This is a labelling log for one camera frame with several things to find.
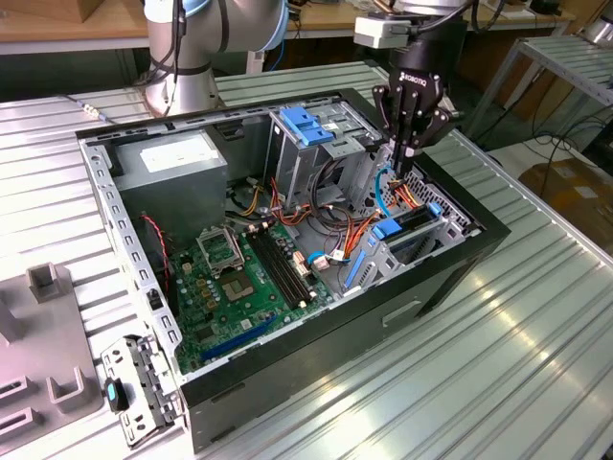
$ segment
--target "cardboard box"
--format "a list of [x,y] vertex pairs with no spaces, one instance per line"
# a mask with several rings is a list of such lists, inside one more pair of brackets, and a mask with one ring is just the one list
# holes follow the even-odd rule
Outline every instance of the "cardboard box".
[[104,0],[0,0],[0,9],[84,22]]
[[[519,181],[538,195],[547,164],[534,165]],[[587,238],[613,255],[613,178],[578,159],[552,163],[543,199]]]

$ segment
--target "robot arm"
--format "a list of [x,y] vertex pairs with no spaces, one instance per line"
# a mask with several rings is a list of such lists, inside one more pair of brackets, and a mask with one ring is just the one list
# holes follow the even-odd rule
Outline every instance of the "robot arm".
[[145,16],[151,53],[147,101],[169,115],[215,107],[210,55],[277,47],[288,9],[285,0],[146,0]]
[[394,143],[392,166],[404,175],[416,150],[441,140],[459,118],[445,88],[460,58],[474,0],[397,0],[355,21],[354,41],[393,48],[388,85],[373,88],[377,110]]

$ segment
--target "blue wire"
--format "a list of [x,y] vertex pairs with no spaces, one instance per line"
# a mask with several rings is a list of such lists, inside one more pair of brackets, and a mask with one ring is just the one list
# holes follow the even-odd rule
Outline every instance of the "blue wire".
[[389,217],[392,215],[392,213],[390,213],[390,211],[387,209],[387,206],[385,206],[385,202],[383,201],[383,198],[381,197],[381,193],[379,191],[380,188],[380,183],[381,183],[381,175],[383,173],[385,173],[386,171],[391,171],[391,169],[386,166],[385,168],[382,168],[379,170],[379,172],[376,174],[375,177],[375,199],[376,199],[376,204],[379,205],[379,208],[381,208],[381,211],[383,211],[383,214],[385,214],[385,216]]
[[272,67],[270,68],[268,72],[272,72],[273,70],[277,68],[277,65],[279,64],[279,62],[281,62],[281,58],[284,56],[284,51],[285,51],[285,40],[281,42],[281,53],[279,54],[279,57],[277,57],[277,62],[272,64]]
[[318,252],[313,252],[310,256],[308,256],[308,259],[306,259],[306,262],[311,265],[315,259],[317,259],[318,257],[321,256],[325,256],[326,253],[322,252],[322,251],[318,251]]

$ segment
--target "metal rack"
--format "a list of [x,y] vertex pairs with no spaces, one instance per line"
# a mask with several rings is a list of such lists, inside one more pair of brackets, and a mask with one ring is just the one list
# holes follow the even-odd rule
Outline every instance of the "metal rack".
[[[613,104],[613,91],[611,90],[613,50],[604,50],[574,35],[521,38],[512,46],[469,121],[465,124],[465,133],[468,137],[475,134],[486,110],[507,79],[513,65],[521,56],[532,59],[534,63],[509,97],[505,108],[521,97],[541,68],[553,72],[584,93],[572,108],[571,113],[579,113],[589,98],[602,105]],[[571,120],[567,121],[559,130],[562,131],[570,123]]]
[[[228,105],[386,75],[348,63],[217,81]],[[117,121],[137,91],[79,95]],[[0,277],[66,264],[103,381],[102,351],[141,334],[73,132],[101,125],[62,98],[0,104]],[[454,131],[428,150],[512,231],[444,304],[206,449],[200,458],[600,458],[613,440],[613,261]],[[190,458],[180,426],[136,451],[97,413],[6,455]]]

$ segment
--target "green motherboard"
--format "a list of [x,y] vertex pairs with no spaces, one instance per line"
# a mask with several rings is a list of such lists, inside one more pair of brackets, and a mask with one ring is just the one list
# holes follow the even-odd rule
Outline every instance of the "green motherboard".
[[[267,232],[286,256],[296,250],[281,225]],[[183,334],[176,357],[183,374],[204,366],[212,353],[223,356],[332,302],[326,286],[311,274],[310,282],[301,279],[309,293],[314,292],[310,302],[303,308],[289,305],[248,238],[238,235],[237,243],[244,258],[243,269],[224,271],[217,278],[196,242],[170,257],[178,291],[176,321]],[[232,252],[226,239],[219,237],[206,241],[205,250],[209,261]]]

